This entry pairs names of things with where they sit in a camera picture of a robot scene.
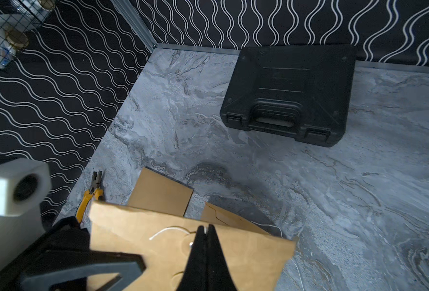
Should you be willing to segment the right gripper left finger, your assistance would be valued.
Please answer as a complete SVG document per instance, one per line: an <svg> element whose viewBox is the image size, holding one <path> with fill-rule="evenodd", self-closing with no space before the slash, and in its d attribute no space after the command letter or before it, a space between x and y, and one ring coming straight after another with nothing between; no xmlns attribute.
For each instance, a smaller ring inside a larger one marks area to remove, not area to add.
<svg viewBox="0 0 429 291"><path fill-rule="evenodd" d="M191 252L177 291L205 291L206 283L206 233L199 226L191 246Z"/></svg>

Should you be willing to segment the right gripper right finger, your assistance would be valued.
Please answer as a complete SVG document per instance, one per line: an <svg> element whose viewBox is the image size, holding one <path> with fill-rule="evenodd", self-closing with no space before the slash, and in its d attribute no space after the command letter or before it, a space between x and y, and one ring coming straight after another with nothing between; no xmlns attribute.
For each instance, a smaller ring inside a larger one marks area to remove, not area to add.
<svg viewBox="0 0 429 291"><path fill-rule="evenodd" d="M236 291L214 225L207 231L207 290Z"/></svg>

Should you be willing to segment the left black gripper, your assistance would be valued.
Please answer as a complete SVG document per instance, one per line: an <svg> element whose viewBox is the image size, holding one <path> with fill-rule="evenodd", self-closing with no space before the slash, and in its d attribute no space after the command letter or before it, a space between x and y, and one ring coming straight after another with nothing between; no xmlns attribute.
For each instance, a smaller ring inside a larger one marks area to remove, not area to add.
<svg viewBox="0 0 429 291"><path fill-rule="evenodd" d="M90 232L75 217L60 220L0 270L0 291L84 291L89 276L115 274L100 291L123 291L146 269L140 255L88 251Z"/></svg>

